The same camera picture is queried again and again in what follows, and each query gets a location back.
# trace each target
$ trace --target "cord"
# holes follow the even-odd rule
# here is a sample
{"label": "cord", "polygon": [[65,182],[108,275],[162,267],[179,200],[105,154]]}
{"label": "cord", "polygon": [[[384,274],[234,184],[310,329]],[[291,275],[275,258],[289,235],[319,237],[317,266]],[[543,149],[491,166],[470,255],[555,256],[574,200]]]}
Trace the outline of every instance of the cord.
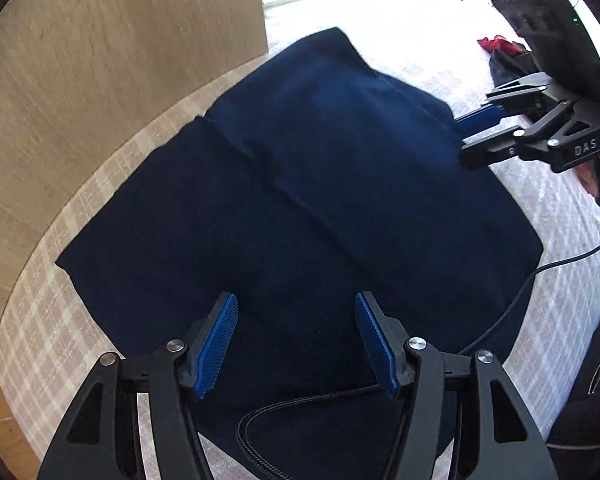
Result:
{"label": "cord", "polygon": [[513,307],[516,306],[516,303],[520,299],[520,296],[522,296],[522,293],[532,283],[532,281],[538,274],[540,274],[541,272],[545,272],[546,270],[553,269],[554,267],[560,267],[563,265],[572,264],[573,262],[579,262],[580,260],[584,260],[584,258],[588,258],[592,254],[597,253],[599,250],[600,250],[600,245],[598,245],[597,247],[593,248],[590,251],[587,251],[586,253],[580,254],[579,256],[572,256],[571,258],[567,258],[565,260],[558,260],[557,262],[552,262],[550,264],[546,264],[541,267],[538,267],[525,280],[525,282],[520,287],[520,290],[518,291],[518,293],[514,296],[513,300],[511,300],[511,303],[509,303],[509,306],[504,310],[504,312],[502,314],[500,314],[500,317],[495,321],[495,323],[492,324],[487,330],[485,330],[485,332],[483,332],[480,336],[478,336],[474,341],[472,341],[467,346],[465,346],[458,353],[461,355],[466,355],[472,349],[477,347],[481,342],[483,342],[485,339],[487,339],[488,336],[490,336],[493,333],[493,331],[496,330],[497,327],[499,327],[499,325],[502,323],[502,321],[510,314]]}
{"label": "cord", "polygon": [[[510,314],[513,307],[516,306],[516,303],[522,296],[522,293],[525,289],[533,282],[533,279],[544,272],[545,270],[554,269],[555,267],[560,267],[567,264],[572,264],[573,262],[578,262],[583,260],[584,258],[588,258],[592,254],[597,253],[600,250],[600,245],[593,248],[586,253],[580,254],[579,256],[572,256],[571,258],[567,258],[565,260],[559,260],[557,262],[552,262],[550,264],[543,265],[534,270],[529,277],[525,280],[525,282],[520,287],[518,293],[514,296],[509,306],[504,310],[500,317],[493,323],[485,332],[483,332],[479,337],[477,337],[474,341],[472,341],[469,345],[459,351],[459,354],[467,354],[473,348],[478,346],[481,342],[483,342],[488,336],[490,336],[494,330],[499,327],[502,321]],[[300,406],[302,404],[307,404],[309,402],[317,402],[320,400],[333,400],[339,399],[341,397],[353,397],[358,395],[370,394],[374,392],[378,392],[382,390],[379,384],[372,384],[371,386],[364,386],[362,388],[356,388],[353,390],[344,390],[342,392],[334,392],[330,394],[324,395],[316,395],[311,397],[302,397],[301,399],[293,399],[286,400],[284,402],[277,402],[275,404],[271,404],[269,406],[265,406],[264,408],[258,408],[257,410],[253,410],[252,412],[247,413],[235,430],[235,439],[238,442],[238,446],[240,450],[244,453],[245,457],[251,462],[259,471],[263,472],[272,480],[293,480],[290,476],[285,475],[280,469],[276,468],[273,464],[269,463],[260,453],[258,453],[255,448],[251,445],[248,436],[249,425],[259,416],[266,415],[267,413],[277,412],[279,410],[283,410],[285,408],[290,408],[292,406]]]}
{"label": "cord", "polygon": [[382,388],[379,384],[372,384],[371,386],[363,386],[362,388],[355,388],[353,390],[344,390],[342,392],[333,392],[330,394],[314,395],[310,397],[301,397],[300,399],[285,400],[284,402],[277,402],[264,408],[258,408],[252,412],[247,413],[235,430],[235,439],[238,442],[240,450],[244,453],[245,457],[251,462],[256,468],[267,475],[273,480],[293,480],[290,476],[285,475],[280,469],[277,469],[271,463],[267,462],[260,453],[249,442],[248,429],[249,425],[259,416],[266,415],[267,413],[273,413],[284,408],[290,408],[292,406],[299,406],[301,404],[307,404],[309,402],[317,402],[319,400],[333,400],[341,397],[353,397],[358,395],[371,394],[381,391]]}

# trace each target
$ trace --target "person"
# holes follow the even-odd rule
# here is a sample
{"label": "person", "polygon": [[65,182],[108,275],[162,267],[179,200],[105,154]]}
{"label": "person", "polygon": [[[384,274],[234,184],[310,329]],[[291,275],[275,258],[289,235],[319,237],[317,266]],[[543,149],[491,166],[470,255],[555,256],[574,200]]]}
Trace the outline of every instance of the person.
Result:
{"label": "person", "polygon": [[578,180],[582,184],[582,187],[591,196],[598,196],[598,183],[596,181],[596,175],[593,171],[591,164],[581,164],[573,168],[576,172]]}

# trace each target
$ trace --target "checkered fabric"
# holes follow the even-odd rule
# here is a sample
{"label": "checkered fabric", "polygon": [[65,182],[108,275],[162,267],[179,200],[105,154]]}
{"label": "checkered fabric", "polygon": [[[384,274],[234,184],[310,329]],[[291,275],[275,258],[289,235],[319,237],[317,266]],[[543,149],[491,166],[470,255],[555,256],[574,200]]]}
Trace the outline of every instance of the checkered fabric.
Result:
{"label": "checkered fabric", "polygon": [[[269,9],[266,23],[272,54],[307,34],[339,26],[369,65],[445,100],[456,115],[475,109],[493,86],[488,54],[475,40],[495,34],[514,39],[500,15],[478,1],[304,0]],[[207,84],[138,132],[78,190],[33,251],[0,323],[0,384],[39,457],[98,356],[115,350],[54,261],[153,149],[266,59],[255,59]],[[600,209],[571,172],[555,175],[544,164],[517,159],[492,170],[541,237],[541,264],[599,243]],[[600,252],[536,279],[505,368],[545,436],[569,394],[599,318]],[[139,411],[147,478],[154,480],[159,472],[145,396]],[[216,478],[253,478],[204,439],[203,447]],[[435,479],[444,478],[449,456],[447,450],[438,460]]]}

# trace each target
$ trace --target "metal screw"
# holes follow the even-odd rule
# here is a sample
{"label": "metal screw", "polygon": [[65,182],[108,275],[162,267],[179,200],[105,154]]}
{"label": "metal screw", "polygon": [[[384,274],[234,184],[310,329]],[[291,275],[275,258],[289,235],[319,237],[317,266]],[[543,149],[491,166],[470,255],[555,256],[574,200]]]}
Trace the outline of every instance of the metal screw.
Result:
{"label": "metal screw", "polygon": [[102,354],[100,357],[100,364],[102,366],[111,366],[116,362],[118,356],[113,352],[107,352],[106,354]]}
{"label": "metal screw", "polygon": [[414,350],[422,350],[425,346],[427,346],[427,342],[421,337],[412,337],[409,339],[409,346]]}
{"label": "metal screw", "polygon": [[169,352],[179,352],[184,348],[184,343],[180,339],[172,339],[167,343],[167,350]]}
{"label": "metal screw", "polygon": [[478,360],[483,363],[493,363],[493,354],[488,350],[478,350]]}

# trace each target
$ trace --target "dark blue cloth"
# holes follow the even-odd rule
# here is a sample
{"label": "dark blue cloth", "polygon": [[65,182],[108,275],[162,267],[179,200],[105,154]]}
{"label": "dark blue cloth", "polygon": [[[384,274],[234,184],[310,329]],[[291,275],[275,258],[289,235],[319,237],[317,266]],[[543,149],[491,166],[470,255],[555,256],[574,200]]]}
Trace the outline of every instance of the dark blue cloth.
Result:
{"label": "dark blue cloth", "polygon": [[[235,443],[249,411],[375,383],[353,302],[443,351],[491,326],[542,245],[489,170],[458,165],[449,108],[369,68],[325,30],[280,53],[155,150],[58,259],[127,357],[205,317],[218,294],[240,314],[198,429]],[[529,291],[483,343],[501,360]],[[453,431],[447,399],[441,436]],[[384,393],[254,422],[258,451],[296,480],[379,478],[400,406]]]}

